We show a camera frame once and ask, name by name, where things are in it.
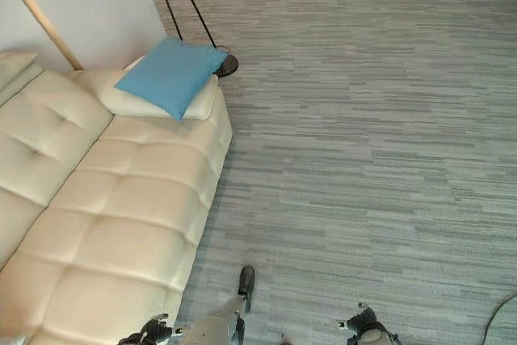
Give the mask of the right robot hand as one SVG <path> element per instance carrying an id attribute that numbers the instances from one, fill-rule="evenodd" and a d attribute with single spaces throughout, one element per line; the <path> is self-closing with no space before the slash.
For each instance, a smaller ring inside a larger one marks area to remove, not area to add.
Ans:
<path id="1" fill-rule="evenodd" d="M 363 302 L 359 312 L 351 318 L 336 321 L 337 328 L 347 333 L 345 344 L 384 344 L 384 327 L 377 321 L 375 312 Z"/>

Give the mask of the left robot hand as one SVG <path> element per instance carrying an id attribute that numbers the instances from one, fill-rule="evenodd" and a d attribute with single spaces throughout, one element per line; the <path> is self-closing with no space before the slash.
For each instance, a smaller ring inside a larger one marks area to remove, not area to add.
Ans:
<path id="1" fill-rule="evenodd" d="M 157 345 L 167 343 L 169 340 L 181 337 L 186 334 L 186 326 L 169 326 L 167 313 L 155 315 L 146 324 L 143 325 L 140 331 L 121 339 L 118 345 L 126 344 L 143 344 L 143 345 Z"/>

